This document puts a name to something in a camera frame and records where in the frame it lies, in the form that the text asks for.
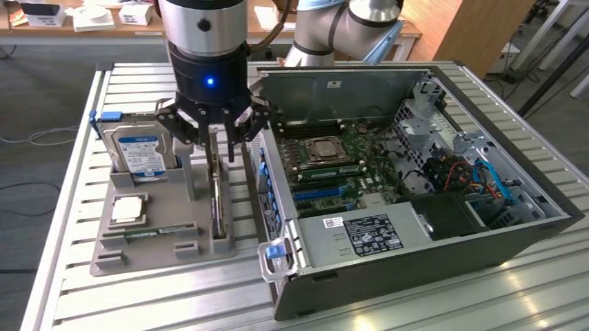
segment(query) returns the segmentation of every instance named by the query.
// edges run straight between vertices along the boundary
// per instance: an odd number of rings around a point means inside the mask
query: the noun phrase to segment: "black cable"
[[[523,119],[529,119],[530,118],[530,116],[533,115],[533,114],[536,114],[536,112],[550,102],[550,100],[553,100],[554,99],[554,97],[564,91],[564,89],[565,88],[568,88],[569,86],[570,86],[570,84],[577,80],[577,78],[580,78],[580,76],[585,73],[585,71],[588,71],[588,69],[589,69],[589,66],[586,66],[585,67],[585,69],[584,70],[581,70],[581,72],[574,76],[574,78],[573,79],[570,79],[570,81],[569,81],[569,83],[566,83],[560,89],[558,89],[558,91],[556,91],[554,92],[554,94],[541,103],[541,105],[534,109],[534,110],[532,110],[525,116],[523,116]]]
[[[505,88],[503,88],[503,84],[501,84],[501,81],[498,81],[495,79],[483,79],[483,81],[498,84],[498,87],[501,88],[501,99],[503,99],[505,98]]]
[[[256,44],[250,46],[250,53],[259,52],[266,49],[272,40],[278,37],[278,34],[284,28],[286,18],[288,17],[288,12],[291,10],[291,2],[292,0],[286,0],[284,10],[279,17],[279,21],[276,26],[274,26],[272,31],[270,31],[268,35],[263,38],[263,40]]]
[[[25,185],[47,185],[47,186],[51,186],[52,188],[56,189],[57,194],[60,193],[59,186],[56,186],[53,183],[49,183],[49,182],[45,182],[45,181],[29,181],[29,182],[25,182],[25,183],[17,183],[17,184],[7,185],[7,186],[0,187],[0,191],[7,190],[9,188],[17,188],[17,187],[25,186]],[[4,209],[4,208],[0,208],[0,212],[7,212],[8,214],[13,214],[13,215],[17,215],[17,216],[27,216],[27,217],[43,216],[43,215],[47,215],[48,213],[51,213],[53,211],[55,211],[55,207],[52,209],[44,211],[44,212],[29,214],[27,212],[17,212],[15,210],[8,210],[8,209]]]
[[[1,47],[0,47],[0,51],[4,53],[4,56],[0,57],[0,60],[5,60],[5,59],[8,59],[11,57],[12,54],[15,54],[15,52],[16,52],[16,45],[12,46],[12,51],[7,52],[4,50],[4,48],[1,48]]]
[[[564,32],[566,29],[560,29],[557,31],[557,34]],[[517,82],[515,86],[513,87],[513,90],[509,92],[507,96],[505,97],[505,100],[507,100],[511,95],[515,93],[517,89],[519,88],[519,86],[522,85],[522,82],[525,81],[525,79],[528,78],[530,81],[533,81],[534,83],[540,83],[540,77],[537,76],[537,74],[533,72],[536,70],[536,66],[540,64],[540,62],[544,60],[544,58],[548,56],[548,54],[550,53],[550,50],[554,48],[556,44],[560,41],[560,37],[553,40],[546,47],[544,48],[542,52],[540,52],[540,54],[532,59],[532,61],[528,64],[528,67],[525,68],[525,76],[523,78]]]

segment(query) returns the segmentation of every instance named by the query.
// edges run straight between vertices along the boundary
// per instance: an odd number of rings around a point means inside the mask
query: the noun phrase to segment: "desk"
[[[81,0],[48,0],[48,3],[59,3],[69,7],[79,7]],[[256,14],[255,6],[271,6],[271,0],[248,0],[247,1],[247,41],[250,43],[260,42],[268,31],[262,30]],[[164,25],[162,19],[154,13],[151,24],[148,26],[131,26],[120,23],[119,10],[112,10],[112,17],[116,29],[73,32],[72,18],[67,17],[64,26],[60,28],[40,28],[24,24],[12,27],[8,23],[8,15],[19,10],[16,3],[8,3],[8,10],[0,9],[0,45],[158,45],[164,44]],[[288,21],[294,22],[296,15],[288,15]],[[278,34],[272,44],[290,45],[295,33],[283,31]],[[398,46],[394,60],[407,60],[413,44],[422,36],[415,26],[410,22],[405,22],[399,37],[395,40]]]
[[[578,209],[589,212],[586,176],[466,67],[449,61],[434,63]],[[119,63],[113,70],[95,74],[21,330],[537,330],[557,325],[581,330],[589,325],[589,218],[498,267],[275,321],[238,156],[230,166],[232,194],[239,196],[232,204],[232,215],[240,217],[236,256],[92,277],[89,260],[111,159],[87,114],[91,110],[151,110],[160,98],[174,97],[175,89],[167,63]],[[450,97],[446,102],[462,129],[475,128]],[[195,152],[191,159],[203,162],[203,153]]]

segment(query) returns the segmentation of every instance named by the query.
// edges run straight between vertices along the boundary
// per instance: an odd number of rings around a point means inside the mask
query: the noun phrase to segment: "orange wire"
[[[454,172],[454,168],[455,168],[455,166],[457,166],[458,164],[461,164],[461,163],[469,164],[469,162],[458,161],[458,162],[455,162],[455,163],[451,165],[451,167],[450,167],[450,171],[449,171],[449,178],[446,178],[446,184],[443,185],[443,191],[447,191],[447,190],[449,190],[451,173]]]
[[[493,195],[493,198],[498,198],[495,191],[493,191],[493,189],[490,188],[489,185],[487,185],[487,189],[489,189],[490,195]]]

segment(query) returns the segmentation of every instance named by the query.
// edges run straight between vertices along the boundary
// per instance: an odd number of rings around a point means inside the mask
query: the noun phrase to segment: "aluminum workbench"
[[[475,75],[451,62],[438,64],[573,203],[589,212],[588,178]],[[275,321],[270,287],[262,280],[256,260],[256,230],[240,157],[230,166],[236,256],[92,277],[89,260],[111,160],[87,115],[91,110],[152,110],[158,99],[174,96],[175,88],[166,63],[119,63],[112,70],[96,71],[23,330],[537,330],[557,326],[562,330],[586,329],[588,218],[499,267],[304,318]],[[474,128],[455,103],[450,99],[447,103],[446,110],[461,127]],[[202,152],[194,153],[192,161],[204,162]]]

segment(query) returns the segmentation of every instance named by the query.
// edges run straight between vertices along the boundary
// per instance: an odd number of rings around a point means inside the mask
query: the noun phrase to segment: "cpu socket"
[[[351,160],[335,136],[308,139],[304,141],[304,147],[308,154],[307,164],[334,164]]]

